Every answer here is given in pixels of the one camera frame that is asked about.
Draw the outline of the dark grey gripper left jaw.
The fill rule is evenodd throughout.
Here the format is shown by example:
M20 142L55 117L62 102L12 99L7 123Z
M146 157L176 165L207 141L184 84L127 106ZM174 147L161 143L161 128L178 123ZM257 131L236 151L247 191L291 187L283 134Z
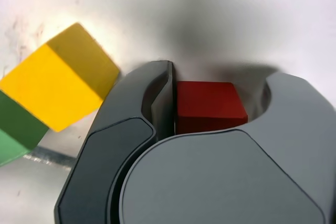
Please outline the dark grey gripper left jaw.
M103 101L55 205L56 223L118 223L123 181L149 147L175 133L175 70L151 61Z

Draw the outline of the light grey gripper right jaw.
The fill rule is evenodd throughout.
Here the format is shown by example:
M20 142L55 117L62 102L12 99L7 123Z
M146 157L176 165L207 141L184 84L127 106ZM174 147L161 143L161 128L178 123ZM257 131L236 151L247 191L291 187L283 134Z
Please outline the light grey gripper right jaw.
M331 223L335 109L308 81L266 79L270 104L253 121L166 138L121 189L121 223Z

